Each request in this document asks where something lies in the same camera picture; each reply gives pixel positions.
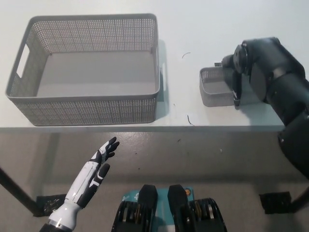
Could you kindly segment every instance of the gray floor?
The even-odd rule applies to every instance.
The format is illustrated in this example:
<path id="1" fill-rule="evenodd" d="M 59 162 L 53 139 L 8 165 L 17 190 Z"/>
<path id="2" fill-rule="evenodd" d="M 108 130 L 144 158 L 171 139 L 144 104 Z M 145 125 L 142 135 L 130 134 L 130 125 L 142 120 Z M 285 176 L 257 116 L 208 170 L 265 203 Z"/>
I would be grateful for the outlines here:
<path id="1" fill-rule="evenodd" d="M 106 140 L 121 145 L 93 200 L 78 215 L 76 232 L 109 232 L 122 195 L 143 184 L 180 183 L 195 198 L 213 197 L 229 232 L 306 232 L 308 212 L 266 216 L 258 194 L 308 185 L 279 151 L 275 133 L 0 134 L 0 166 L 32 197 L 66 193 Z M 35 232 L 35 218 L 0 187 L 0 232 Z"/>

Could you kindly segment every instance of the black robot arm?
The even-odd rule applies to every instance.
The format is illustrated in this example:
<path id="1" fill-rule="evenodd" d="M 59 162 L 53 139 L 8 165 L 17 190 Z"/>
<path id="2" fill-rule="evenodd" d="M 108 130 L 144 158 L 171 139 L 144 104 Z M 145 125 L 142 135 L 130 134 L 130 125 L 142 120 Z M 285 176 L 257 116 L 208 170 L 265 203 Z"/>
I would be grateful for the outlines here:
<path id="1" fill-rule="evenodd" d="M 304 67 L 274 37 L 244 40 L 223 58 L 222 66 L 234 70 L 235 106 L 242 74 L 257 97 L 271 105 L 285 125 L 278 135 L 282 152 L 309 179 L 309 82 Z"/>

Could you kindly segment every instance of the white table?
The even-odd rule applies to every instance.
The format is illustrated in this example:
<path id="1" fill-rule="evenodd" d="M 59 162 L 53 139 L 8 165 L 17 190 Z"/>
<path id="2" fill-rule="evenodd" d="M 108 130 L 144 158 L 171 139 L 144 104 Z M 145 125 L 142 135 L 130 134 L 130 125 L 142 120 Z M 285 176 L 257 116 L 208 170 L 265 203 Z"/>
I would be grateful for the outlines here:
<path id="1" fill-rule="evenodd" d="M 277 36 L 309 70 L 306 0 L 27 0 L 1 4 L 0 131 L 278 131 L 283 124 L 269 105 L 205 107 L 199 70 L 232 54 L 244 39 Z M 153 13 L 157 16 L 164 102 L 150 124 L 35 127 L 7 99 L 4 91 L 21 38 L 36 15 Z"/>

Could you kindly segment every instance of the perforated basket wall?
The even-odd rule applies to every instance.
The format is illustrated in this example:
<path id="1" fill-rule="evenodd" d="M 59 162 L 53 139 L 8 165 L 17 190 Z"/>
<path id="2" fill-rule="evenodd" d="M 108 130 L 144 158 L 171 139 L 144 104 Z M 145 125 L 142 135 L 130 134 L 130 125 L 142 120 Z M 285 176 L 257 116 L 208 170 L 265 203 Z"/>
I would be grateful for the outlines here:
<path id="1" fill-rule="evenodd" d="M 24 46 L 29 56 L 16 73 Z M 37 97 L 53 53 L 149 51 L 159 80 L 157 21 L 153 14 L 39 16 L 32 18 L 18 51 L 6 95 L 35 126 L 149 123 L 157 93 L 142 96 Z"/>

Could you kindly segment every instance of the white robotic hand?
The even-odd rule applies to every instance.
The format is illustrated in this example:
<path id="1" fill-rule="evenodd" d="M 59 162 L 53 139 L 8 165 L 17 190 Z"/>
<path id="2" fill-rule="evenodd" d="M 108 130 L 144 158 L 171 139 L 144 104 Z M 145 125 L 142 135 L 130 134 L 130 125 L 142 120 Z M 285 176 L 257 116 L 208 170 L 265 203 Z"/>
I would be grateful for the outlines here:
<path id="1" fill-rule="evenodd" d="M 113 137 L 107 141 L 83 166 L 63 205 L 50 215 L 49 224 L 45 224 L 40 232 L 71 232 L 75 229 L 77 213 L 89 203 L 110 168 L 109 164 L 101 165 L 115 155 L 114 151 L 119 146 L 116 139 Z"/>

